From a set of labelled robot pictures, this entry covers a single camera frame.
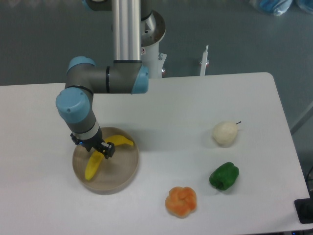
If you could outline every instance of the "toy pepper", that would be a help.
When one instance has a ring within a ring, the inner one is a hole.
[[[239,169],[234,163],[225,163],[210,176],[210,183],[217,189],[226,190],[231,187],[239,175]]]

